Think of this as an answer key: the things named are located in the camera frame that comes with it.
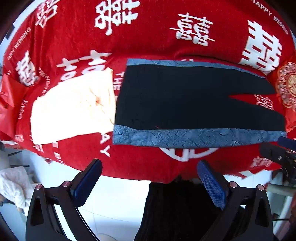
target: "white chinese character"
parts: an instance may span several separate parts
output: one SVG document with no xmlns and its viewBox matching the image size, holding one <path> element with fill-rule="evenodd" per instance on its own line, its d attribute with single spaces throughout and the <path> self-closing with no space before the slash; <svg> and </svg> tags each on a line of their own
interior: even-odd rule
<svg viewBox="0 0 296 241">
<path fill-rule="evenodd" d="M 108 22 L 108 29 L 106 31 L 106 35 L 109 36 L 112 34 L 113 30 L 111 28 L 111 23 L 114 23 L 116 26 L 119 26 L 121 23 L 124 24 L 127 22 L 127 24 L 131 24 L 132 20 L 137 19 L 138 13 L 131 13 L 132 8 L 137 8 L 140 6 L 139 1 L 132 1 L 132 0 L 116 0 L 113 3 L 111 0 L 107 0 L 107 6 L 106 1 L 101 2 L 99 5 L 96 6 L 96 13 L 99 13 L 100 15 L 95 18 L 95 27 L 99 29 L 105 29 L 106 28 L 106 22 Z M 121 10 L 128 9 L 128 13 L 126 12 L 119 12 Z"/>
<path fill-rule="evenodd" d="M 90 66 L 90 67 L 87 67 L 85 68 L 84 70 L 82 70 L 82 74 L 87 74 L 89 72 L 92 72 L 92 71 L 101 71 L 101 70 L 104 70 L 105 69 L 105 66 L 104 65 L 95 65 L 95 66 Z"/>
<path fill-rule="evenodd" d="M 59 1 L 60 0 L 46 1 L 46 5 L 47 5 L 46 14 L 49 14 L 52 11 L 52 14 L 47 16 L 47 21 L 57 14 L 57 5 L 55 5 L 55 4 L 58 3 Z"/>
<path fill-rule="evenodd" d="M 273 101 L 268 97 L 263 97 L 261 95 L 254 95 L 256 97 L 257 103 L 256 105 L 263 106 L 267 109 L 274 110 Z"/>
<path fill-rule="evenodd" d="M 261 158 L 261 157 L 258 157 L 257 158 L 254 158 L 253 161 L 252 161 L 252 164 L 251 164 L 251 168 L 253 167 L 261 167 L 261 166 L 266 166 L 266 167 L 269 167 L 270 165 L 272 164 L 272 161 L 267 159 L 267 158 Z"/>
<path fill-rule="evenodd" d="M 189 13 L 187 13 L 186 15 L 178 14 L 178 16 L 184 17 L 184 18 L 181 18 L 181 20 L 177 21 L 178 28 L 170 28 L 172 30 L 177 30 L 176 32 L 177 39 L 184 39 L 184 40 L 190 40 L 190 41 L 192 40 L 194 44 L 200 44 L 203 46 L 208 46 L 207 40 L 210 40 L 213 42 L 215 41 L 209 38 L 209 30 L 208 30 L 208 28 L 210 28 L 210 25 L 208 24 L 212 25 L 213 22 L 207 20 L 206 17 L 197 18 L 197 17 L 190 16 Z M 198 21 L 197 24 L 193 25 L 193 27 L 192 27 L 193 20 L 191 20 L 190 18 Z"/>
<path fill-rule="evenodd" d="M 36 13 L 38 20 L 35 23 L 36 26 L 40 25 L 42 28 L 44 28 L 47 22 L 44 7 L 45 7 L 45 3 L 41 3 L 38 8 L 39 12 Z"/>
<path fill-rule="evenodd" d="M 53 143 L 52 143 L 52 147 L 59 148 L 59 144 L 58 144 L 58 142 L 53 142 Z"/>
<path fill-rule="evenodd" d="M 24 136 L 23 135 L 15 135 L 15 140 L 17 142 L 24 142 Z"/>
<path fill-rule="evenodd" d="M 31 86 L 38 80 L 35 66 L 30 60 L 29 51 L 27 51 L 24 58 L 17 62 L 17 67 L 15 68 L 19 74 L 21 83 L 26 86 Z"/>
<path fill-rule="evenodd" d="M 60 159 L 60 160 L 61 160 L 61 155 L 60 155 L 59 153 L 54 152 L 54 156 L 55 156 L 57 159 Z"/>
<path fill-rule="evenodd" d="M 57 64 L 56 66 L 57 67 L 66 67 L 66 68 L 64 68 L 64 71 L 72 71 L 72 70 L 77 69 L 77 66 L 72 65 L 72 64 L 79 62 L 78 59 L 73 59 L 73 60 L 69 61 L 66 58 L 63 58 L 62 61 L 63 61 L 62 64 Z"/>
<path fill-rule="evenodd" d="M 61 81 L 64 81 L 64 80 L 68 80 L 68 79 L 71 79 L 73 78 L 75 75 L 77 74 L 76 71 L 71 71 L 71 72 L 67 72 L 65 74 L 63 74 L 60 78 Z"/>
<path fill-rule="evenodd" d="M 67 71 L 67 73 L 63 74 L 61 76 L 60 80 L 64 81 L 64 80 L 68 80 L 70 78 L 73 78 L 77 74 L 77 72 L 72 71 L 72 70 L 77 69 L 77 66 L 72 65 L 72 64 L 79 62 L 79 60 L 78 59 L 67 60 L 66 58 L 63 58 L 62 61 L 63 61 L 62 64 L 57 64 L 56 66 L 57 67 L 66 67 L 66 68 L 64 68 L 64 71 Z"/>
<path fill-rule="evenodd" d="M 35 148 L 37 151 L 41 151 L 41 152 L 44 153 L 42 145 L 35 145 L 34 148 Z"/>
<path fill-rule="evenodd" d="M 108 57 L 112 53 L 98 53 L 95 50 L 90 51 L 89 56 L 81 57 L 80 60 L 89 60 L 92 59 L 91 62 L 89 62 L 90 67 L 85 68 L 82 70 L 82 74 L 87 74 L 91 71 L 101 71 L 105 69 L 105 65 L 102 65 L 103 63 L 106 63 L 107 61 L 104 59 L 101 59 L 101 57 Z"/>
<path fill-rule="evenodd" d="M 248 20 L 249 33 L 246 47 L 242 55 L 246 58 L 240 60 L 240 64 L 251 66 L 268 74 L 279 66 L 282 45 L 275 36 L 269 35 L 256 22 Z"/>
<path fill-rule="evenodd" d="M 51 19 L 53 16 L 55 16 L 57 14 L 57 5 L 55 5 L 56 3 L 58 3 L 60 0 L 48 0 L 46 1 L 46 6 L 47 9 L 45 10 L 45 3 L 42 3 L 39 8 L 38 8 L 38 12 L 37 12 L 37 21 L 35 23 L 35 25 L 40 25 L 42 28 L 44 28 L 44 26 L 46 25 L 47 21 L 49 19 Z"/>
<path fill-rule="evenodd" d="M 88 60 L 88 59 L 92 59 L 91 62 L 89 62 L 90 66 L 93 65 L 97 65 L 97 64 L 103 64 L 106 63 L 106 60 L 101 59 L 101 57 L 108 57 L 110 56 L 111 53 L 98 53 L 95 50 L 91 50 L 90 51 L 90 55 L 89 56 L 85 56 L 85 57 L 81 57 L 79 58 L 80 60 Z"/>
</svg>

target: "folded fabric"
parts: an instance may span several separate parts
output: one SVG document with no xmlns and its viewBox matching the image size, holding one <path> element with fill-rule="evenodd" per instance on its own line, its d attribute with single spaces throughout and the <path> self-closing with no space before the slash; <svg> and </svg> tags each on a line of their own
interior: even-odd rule
<svg viewBox="0 0 296 241">
<path fill-rule="evenodd" d="M 0 171 L 0 194 L 19 208 L 29 207 L 34 192 L 24 167 Z"/>
<path fill-rule="evenodd" d="M 113 71 L 92 71 L 65 80 L 38 97 L 32 107 L 34 144 L 113 131 L 116 110 Z"/>
<path fill-rule="evenodd" d="M 286 135 L 283 115 L 237 98 L 258 94 L 275 90 L 265 78 L 237 67 L 130 60 L 117 100 L 113 143 L 211 148 L 277 141 Z"/>
</svg>

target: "red blanket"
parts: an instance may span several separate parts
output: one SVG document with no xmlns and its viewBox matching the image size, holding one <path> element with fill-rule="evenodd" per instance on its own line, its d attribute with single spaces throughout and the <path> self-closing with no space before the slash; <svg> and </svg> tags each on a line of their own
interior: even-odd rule
<svg viewBox="0 0 296 241">
<path fill-rule="evenodd" d="M 293 51 L 287 24 L 264 1 L 48 0 L 24 21 L 4 57 L 4 73 L 30 87 L 14 139 L 80 170 L 98 158 L 103 175 L 126 179 L 167 183 L 177 175 L 192 178 L 203 158 L 224 174 L 275 169 L 260 157 L 258 145 L 196 150 L 113 146 L 112 133 L 96 133 L 35 146 L 31 109 L 60 81 L 106 67 L 114 70 L 118 95 L 127 58 L 217 62 L 264 76 Z M 283 112 L 276 96 L 238 98 Z"/>
</svg>

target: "blue fabric border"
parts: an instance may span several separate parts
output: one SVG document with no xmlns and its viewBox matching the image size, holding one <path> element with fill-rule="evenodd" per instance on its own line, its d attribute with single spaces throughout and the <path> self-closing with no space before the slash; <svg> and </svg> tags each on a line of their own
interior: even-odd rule
<svg viewBox="0 0 296 241">
<path fill-rule="evenodd" d="M 115 125 L 113 144 L 163 148 L 219 148 L 262 142 L 275 142 L 284 131 L 260 131 L 236 128 L 137 130 Z"/>
<path fill-rule="evenodd" d="M 175 60 L 149 60 L 149 59 L 141 59 L 141 58 L 129 58 L 126 65 L 141 65 L 141 64 L 152 64 L 152 65 L 162 65 L 162 66 L 172 66 L 172 67 L 196 67 L 196 66 L 203 66 L 203 67 L 212 67 L 212 68 L 222 68 L 222 69 L 234 69 L 240 72 L 249 73 L 260 78 L 265 78 L 264 76 L 260 76 L 254 74 L 250 71 L 245 69 L 238 68 L 236 66 L 230 66 L 220 63 L 209 63 L 209 62 L 191 62 L 191 61 L 175 61 Z"/>
</svg>

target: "red fabric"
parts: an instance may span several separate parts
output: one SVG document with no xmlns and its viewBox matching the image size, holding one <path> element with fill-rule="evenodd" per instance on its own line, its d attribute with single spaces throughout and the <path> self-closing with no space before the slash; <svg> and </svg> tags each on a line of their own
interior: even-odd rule
<svg viewBox="0 0 296 241">
<path fill-rule="evenodd" d="M 12 141 L 13 138 L 9 137 L 8 135 L 6 135 L 5 133 L 0 131 L 0 140 L 2 140 L 2 141 Z"/>
<path fill-rule="evenodd" d="M 286 129 L 292 131 L 296 126 L 296 52 L 269 74 L 268 80 L 284 106 Z"/>
<path fill-rule="evenodd" d="M 15 136 L 20 106 L 27 90 L 27 87 L 9 75 L 3 75 L 0 93 L 0 131 L 10 138 Z"/>
<path fill-rule="evenodd" d="M 257 3 L 253 0 L 188 0 L 186 3 L 179 4 L 168 0 L 157 3 L 150 0 L 139 0 L 139 6 L 131 9 L 126 7 L 125 10 L 119 12 L 116 11 L 118 5 L 115 4 L 112 14 L 120 13 L 121 20 L 123 20 L 122 12 L 125 12 L 125 16 L 129 14 L 129 11 L 131 14 L 138 13 L 138 15 L 133 15 L 136 19 L 131 20 L 130 23 L 127 20 L 118 26 L 112 23 L 112 33 L 107 32 L 108 22 L 103 29 L 95 27 L 95 19 L 100 15 L 96 13 L 96 7 L 101 1 L 86 3 L 75 0 L 71 4 L 65 0 L 52 2 L 57 8 L 49 6 L 47 18 L 42 17 L 43 5 L 41 5 L 41 8 L 35 10 L 25 20 L 4 57 L 4 73 L 9 72 L 13 78 L 19 79 L 16 68 L 19 66 L 19 61 L 24 60 L 28 51 L 30 59 L 27 61 L 34 65 L 36 76 L 39 77 L 38 80 L 34 79 L 34 85 L 29 88 L 21 105 L 15 140 L 22 147 L 79 170 L 83 170 L 93 158 L 98 158 L 103 162 L 103 175 L 164 183 L 172 181 L 178 175 L 182 175 L 183 178 L 196 177 L 197 162 L 204 158 L 211 163 L 214 169 L 223 174 L 237 174 L 245 170 L 256 173 L 263 168 L 278 168 L 277 164 L 260 157 L 258 145 L 210 150 L 113 146 L 112 133 L 103 136 L 96 133 L 62 140 L 58 144 L 34 146 L 30 139 L 30 116 L 33 102 L 38 96 L 56 86 L 61 79 L 70 75 L 74 77 L 85 71 L 110 67 L 114 70 L 116 95 L 119 94 L 128 58 L 207 61 L 238 66 L 263 76 L 259 70 L 238 65 L 241 59 L 245 58 L 242 53 L 251 37 L 248 21 L 258 23 L 269 35 L 276 36 L 282 45 L 280 63 L 291 56 L 294 51 L 291 34 L 283 28 L 283 25 L 287 27 L 286 23 L 264 1 Z M 122 4 L 128 2 L 128 0 L 117 1 L 121 9 L 123 9 Z M 208 24 L 209 27 L 206 27 L 209 31 L 208 46 L 194 44 L 193 40 L 176 38 L 177 31 L 170 28 L 177 28 L 177 22 L 184 18 L 178 14 L 186 15 L 186 13 L 196 18 L 206 17 L 212 22 Z M 44 28 L 39 25 L 39 18 Z M 190 18 L 194 20 L 192 25 L 198 23 L 196 18 Z M 279 19 L 281 25 L 275 21 L 275 18 Z M 91 50 L 103 53 L 100 55 L 101 60 L 87 59 L 86 56 L 91 54 Z M 71 61 L 72 66 L 61 66 L 63 58 Z M 275 101 L 276 96 L 263 96 L 263 98 L 267 97 L 272 101 L 273 108 L 282 112 L 282 106 Z M 258 97 L 253 95 L 235 96 L 234 98 L 261 104 L 257 100 Z"/>
<path fill-rule="evenodd" d="M 294 139 L 296 138 L 296 128 L 294 128 L 293 130 L 291 130 L 290 132 L 287 133 L 287 137 L 290 139 Z"/>
</svg>

